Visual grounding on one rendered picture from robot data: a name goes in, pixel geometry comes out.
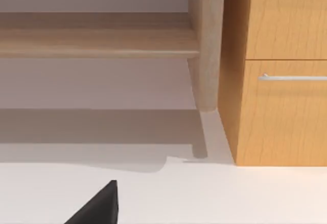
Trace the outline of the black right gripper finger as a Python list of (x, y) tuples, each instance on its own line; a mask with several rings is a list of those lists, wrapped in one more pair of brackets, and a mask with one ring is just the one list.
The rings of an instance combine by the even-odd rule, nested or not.
[(64, 224), (118, 224), (118, 182), (111, 180)]

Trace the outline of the orange wooden cupboard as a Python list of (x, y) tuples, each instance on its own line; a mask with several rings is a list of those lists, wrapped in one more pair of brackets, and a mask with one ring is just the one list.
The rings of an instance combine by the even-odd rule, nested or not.
[(327, 61), (327, 0), (224, 0), (218, 111), (235, 163), (248, 60)]

